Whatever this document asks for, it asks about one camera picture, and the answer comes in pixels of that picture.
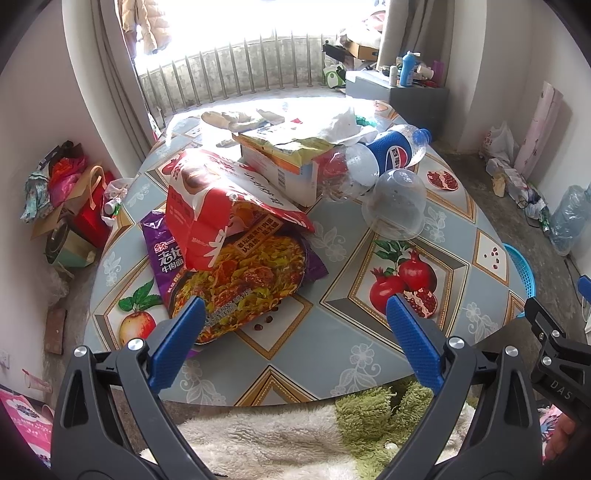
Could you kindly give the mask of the right hand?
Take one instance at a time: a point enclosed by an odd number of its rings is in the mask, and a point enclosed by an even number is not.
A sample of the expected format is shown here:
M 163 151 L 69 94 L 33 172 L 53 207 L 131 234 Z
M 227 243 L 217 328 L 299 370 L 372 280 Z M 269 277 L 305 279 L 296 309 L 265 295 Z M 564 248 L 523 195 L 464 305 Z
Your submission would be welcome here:
M 570 417 L 562 413 L 555 424 L 554 433 L 545 447 L 545 460 L 550 461 L 561 455 L 575 433 L 577 424 Z

